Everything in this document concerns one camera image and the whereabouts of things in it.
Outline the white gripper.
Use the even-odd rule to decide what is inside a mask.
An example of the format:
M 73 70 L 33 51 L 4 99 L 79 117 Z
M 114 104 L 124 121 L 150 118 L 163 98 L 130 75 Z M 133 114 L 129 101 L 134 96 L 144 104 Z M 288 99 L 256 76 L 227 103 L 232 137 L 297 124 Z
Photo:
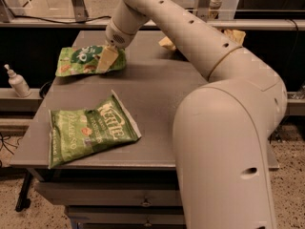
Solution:
M 106 40 L 109 45 L 103 48 L 98 60 L 96 72 L 105 73 L 118 57 L 118 49 L 127 48 L 134 39 L 134 34 L 121 31 L 113 22 L 106 27 Z

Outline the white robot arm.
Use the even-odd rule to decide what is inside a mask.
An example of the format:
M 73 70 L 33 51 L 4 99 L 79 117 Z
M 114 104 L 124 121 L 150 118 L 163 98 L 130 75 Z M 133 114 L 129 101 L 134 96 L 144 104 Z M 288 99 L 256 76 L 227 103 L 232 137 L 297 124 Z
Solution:
M 287 109 L 281 77 L 171 0 L 121 0 L 110 45 L 153 21 L 206 80 L 177 108 L 173 151 L 187 229 L 277 229 L 267 143 Z

